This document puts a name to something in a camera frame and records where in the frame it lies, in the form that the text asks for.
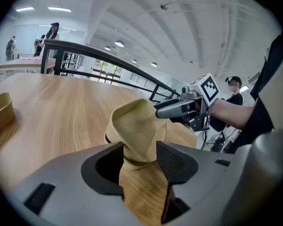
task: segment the window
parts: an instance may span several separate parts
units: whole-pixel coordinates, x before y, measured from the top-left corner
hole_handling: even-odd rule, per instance
[[[113,65],[113,64],[110,64],[108,62],[97,59],[94,63],[94,68],[93,68],[92,74],[99,75],[100,77],[104,77],[104,78],[108,78],[108,79],[114,79],[114,80],[119,81],[119,79],[121,77],[120,75],[122,73],[122,70],[123,69],[121,67],[118,67],[116,65]],[[108,81],[104,78],[98,79],[98,78],[91,77],[91,80],[97,81],[97,82],[100,82],[100,83],[118,86],[118,83]]]

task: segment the wooden table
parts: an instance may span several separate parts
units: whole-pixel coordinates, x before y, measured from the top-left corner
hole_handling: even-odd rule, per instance
[[[49,160],[104,144],[111,112],[141,97],[134,90],[63,76],[17,73],[0,83],[15,119],[0,133],[0,185],[15,187]],[[166,141],[196,147],[196,137],[167,122]],[[120,172],[125,204],[147,225],[159,225],[167,181],[158,164]]]
[[[27,72],[27,70],[35,70],[39,73],[41,72],[41,62],[42,57],[34,57],[29,59],[14,59],[6,62],[0,63],[0,71],[6,70],[22,70]],[[56,59],[48,59],[47,68],[55,66]]]

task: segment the white ceiling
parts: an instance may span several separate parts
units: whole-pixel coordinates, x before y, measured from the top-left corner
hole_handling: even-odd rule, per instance
[[[160,8],[163,3],[168,4],[167,11]],[[253,0],[18,0],[14,4],[14,8],[25,6],[35,11],[10,14],[18,19],[64,16],[80,21],[88,25],[89,45],[103,49],[121,39],[125,47],[119,48],[120,58],[136,59],[139,67],[151,67],[155,61],[158,71],[185,82],[210,72],[219,79],[237,75],[246,83],[262,68],[266,49],[280,32],[271,14]],[[58,14],[49,6],[72,12]]]

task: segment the person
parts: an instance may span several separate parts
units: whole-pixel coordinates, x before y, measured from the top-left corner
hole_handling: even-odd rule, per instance
[[[59,28],[60,24],[59,23],[52,23],[51,24],[51,28],[49,29],[49,31],[47,32],[45,39],[50,39],[50,40],[59,40],[59,34],[58,34],[58,28]],[[38,46],[42,47],[40,56],[43,56],[44,53],[44,48],[45,48],[45,44],[44,44],[44,40],[42,40],[41,43],[38,43]],[[49,58],[53,58],[55,56],[56,51],[51,50],[50,54],[49,54]]]
[[[6,45],[6,61],[12,60],[13,59],[13,54],[16,51],[16,37],[13,36],[10,41],[8,41],[7,45]]]
[[[251,144],[259,135],[270,132],[273,129],[273,123],[259,97],[259,93],[271,80],[282,61],[283,31],[272,42],[260,76],[250,92],[255,100],[255,104],[252,107],[240,106],[216,99],[210,106],[209,115],[242,131],[229,149],[226,150],[226,153],[235,153],[240,146]]]
[[[41,53],[41,51],[42,51],[42,47],[41,46],[39,46],[39,43],[42,43],[42,41],[43,41],[43,39],[45,38],[45,34],[43,34],[42,36],[41,36],[41,39],[40,40],[38,40],[38,39],[36,39],[35,41],[34,41],[34,57],[35,56],[40,56],[40,53]]]
[[[226,101],[234,105],[243,105],[243,96],[240,93],[242,80],[238,76],[233,76],[231,80],[227,77],[225,82],[228,83],[229,90],[233,93],[233,95]],[[210,126],[217,132],[220,132],[224,130],[226,123],[212,116],[210,119]]]

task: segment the tan container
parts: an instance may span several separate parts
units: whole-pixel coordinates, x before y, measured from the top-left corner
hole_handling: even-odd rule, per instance
[[[108,123],[105,141],[123,142],[124,160],[137,169],[156,160],[156,141],[166,138],[166,120],[158,119],[153,103],[138,99],[115,109]]]
[[[15,117],[10,93],[0,94],[0,130],[7,126]]]

